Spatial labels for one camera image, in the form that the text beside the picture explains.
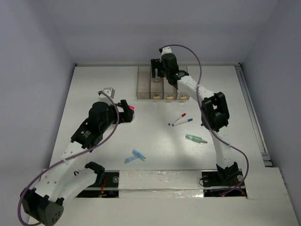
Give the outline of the clear four-compartment organizer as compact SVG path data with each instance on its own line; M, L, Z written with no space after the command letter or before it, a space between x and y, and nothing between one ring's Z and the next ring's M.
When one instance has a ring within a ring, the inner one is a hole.
M178 91L170 85L166 78L162 78L161 82L154 82L151 76L150 66L138 66L137 99L146 100L189 100L190 96L186 93Z

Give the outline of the blue cap whiteboard marker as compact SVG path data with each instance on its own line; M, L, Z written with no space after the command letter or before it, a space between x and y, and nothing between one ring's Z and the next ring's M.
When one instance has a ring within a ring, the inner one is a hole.
M193 121L193 119L192 119L192 118L190 118L190 119L187 119L187 120L184 120L184 121L175 122L175 123L173 123L173 124L172 124L172 127L179 126L179 125L182 125L182 124L185 124L185 123L191 122L191 121Z

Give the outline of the red cap whiteboard marker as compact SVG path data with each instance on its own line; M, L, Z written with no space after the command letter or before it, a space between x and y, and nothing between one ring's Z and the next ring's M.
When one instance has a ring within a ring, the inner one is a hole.
M168 126L171 126L172 124L174 124L175 122L177 122L178 120L180 120L181 118L183 118L185 115L186 115L186 113L181 114L176 119L174 119L170 123L168 123Z

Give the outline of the green transparent utility knife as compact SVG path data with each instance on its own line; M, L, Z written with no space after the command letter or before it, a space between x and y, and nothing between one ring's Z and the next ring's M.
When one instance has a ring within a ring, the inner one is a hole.
M198 143L198 144L201 144L201 143L207 144L207 141L205 141L205 140L202 139L201 137L197 137L197 136L194 136L194 135L187 134L187 135L185 136L185 138L186 138L187 140L190 140L190 141L195 142L195 143Z

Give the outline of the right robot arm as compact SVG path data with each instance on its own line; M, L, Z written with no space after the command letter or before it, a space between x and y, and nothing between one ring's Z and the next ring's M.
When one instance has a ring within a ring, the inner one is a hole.
M212 136L216 153L216 171L202 173L204 187L234 186L237 176L242 175L238 164L233 159L233 153L226 135L218 135L221 128L229 124L229 110L225 95L214 93L200 86L188 72L180 70L176 56L173 53L163 54L161 58L151 59L151 75L166 78L168 83L178 91L194 99L201 111L202 125Z

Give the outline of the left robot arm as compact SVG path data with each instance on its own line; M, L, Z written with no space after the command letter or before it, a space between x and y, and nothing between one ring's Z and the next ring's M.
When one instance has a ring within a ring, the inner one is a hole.
M37 225L53 226L63 214L64 206L90 185L99 186L104 181L104 167L92 161L91 152L108 141L104 133L121 123L133 120L134 111L126 100L120 103L122 112L112 99L93 103L88 117L71 137L60 160L42 171L21 192L17 215L26 225L21 212L37 220Z

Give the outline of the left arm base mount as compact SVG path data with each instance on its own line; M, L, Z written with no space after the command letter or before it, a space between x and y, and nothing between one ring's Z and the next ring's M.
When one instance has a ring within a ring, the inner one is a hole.
M77 198L118 198L119 171L106 171L101 184L94 183L77 195Z

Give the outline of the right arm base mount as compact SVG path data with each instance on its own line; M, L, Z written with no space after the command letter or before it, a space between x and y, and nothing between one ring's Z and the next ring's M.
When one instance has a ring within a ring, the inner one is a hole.
M199 180L199 185L203 187L204 197L247 197L241 172L227 181L222 181L218 177L217 171L203 171Z

